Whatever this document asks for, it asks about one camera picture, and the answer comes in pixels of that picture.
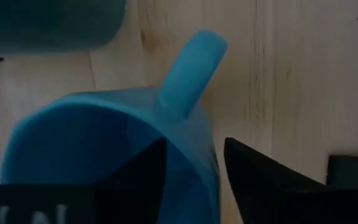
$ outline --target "blue mug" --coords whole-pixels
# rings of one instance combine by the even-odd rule
[[[92,184],[165,137],[167,179],[159,223],[219,223],[219,169],[198,100],[226,51],[202,30],[161,88],[74,93],[24,118],[2,162],[2,184]]]

